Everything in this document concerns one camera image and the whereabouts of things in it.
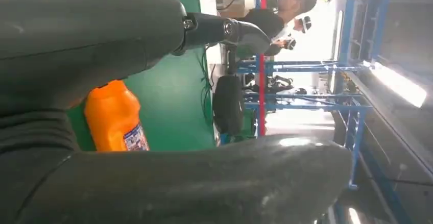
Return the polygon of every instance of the bolt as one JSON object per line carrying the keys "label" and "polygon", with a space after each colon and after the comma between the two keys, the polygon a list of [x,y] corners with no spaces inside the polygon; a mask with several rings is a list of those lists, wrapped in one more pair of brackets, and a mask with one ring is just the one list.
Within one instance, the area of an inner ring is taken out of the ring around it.
{"label": "bolt", "polygon": [[183,21],[183,28],[184,29],[191,29],[192,27],[194,27],[194,23],[192,20],[186,19]]}
{"label": "bolt", "polygon": [[224,24],[224,33],[231,34],[233,32],[233,24],[231,22],[227,22]]}

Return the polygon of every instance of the orange plastic bottle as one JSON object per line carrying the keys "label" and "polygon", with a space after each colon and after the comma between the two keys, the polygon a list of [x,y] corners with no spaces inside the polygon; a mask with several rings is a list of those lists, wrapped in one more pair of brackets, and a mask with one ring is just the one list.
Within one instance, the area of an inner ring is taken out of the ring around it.
{"label": "orange plastic bottle", "polygon": [[112,81],[92,90],[84,115],[97,150],[149,150],[139,111],[138,99],[123,81]]}

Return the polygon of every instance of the black padded cushion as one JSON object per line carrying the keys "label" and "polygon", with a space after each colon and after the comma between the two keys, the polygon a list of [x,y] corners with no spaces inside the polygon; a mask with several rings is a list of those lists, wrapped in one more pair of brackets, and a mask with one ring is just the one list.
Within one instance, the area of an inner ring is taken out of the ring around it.
{"label": "black padded cushion", "polygon": [[222,76],[213,95],[214,122],[222,134],[237,135],[243,128],[245,103],[242,84],[236,76]]}

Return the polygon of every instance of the red metal bar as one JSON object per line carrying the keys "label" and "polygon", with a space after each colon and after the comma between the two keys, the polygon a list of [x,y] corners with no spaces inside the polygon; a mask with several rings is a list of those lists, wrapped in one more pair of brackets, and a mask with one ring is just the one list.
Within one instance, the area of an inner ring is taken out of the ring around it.
{"label": "red metal bar", "polygon": [[258,98],[258,102],[259,102],[259,132],[260,132],[260,136],[264,136],[266,134],[266,127],[264,125],[265,123],[265,116],[266,116],[266,111],[264,108],[264,88],[265,88],[265,78],[264,76],[266,75],[264,73],[264,55],[260,54],[259,57],[259,61],[260,61],[260,67],[259,67],[259,98]]}
{"label": "red metal bar", "polygon": [[[262,9],[267,7],[267,0],[260,0],[260,6]],[[264,72],[264,55],[260,54],[259,57],[260,67],[259,67],[259,136],[264,136],[266,134],[265,126],[265,116],[266,110],[264,108],[264,88],[265,88],[265,72]]]}

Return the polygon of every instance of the green floor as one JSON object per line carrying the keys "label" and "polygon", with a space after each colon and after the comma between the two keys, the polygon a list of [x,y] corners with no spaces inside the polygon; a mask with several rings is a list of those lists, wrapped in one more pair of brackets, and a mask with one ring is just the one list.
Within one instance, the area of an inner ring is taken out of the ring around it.
{"label": "green floor", "polygon": [[[187,11],[200,11],[198,0],[180,1]],[[208,119],[212,115],[209,97],[208,106],[205,109],[202,106],[205,85],[199,64],[202,53],[203,49],[196,49],[182,57],[167,56],[151,70],[126,80],[141,103],[140,120],[151,150],[199,150],[215,146]],[[80,147],[94,150],[83,108],[84,104],[70,110],[69,116]]]}

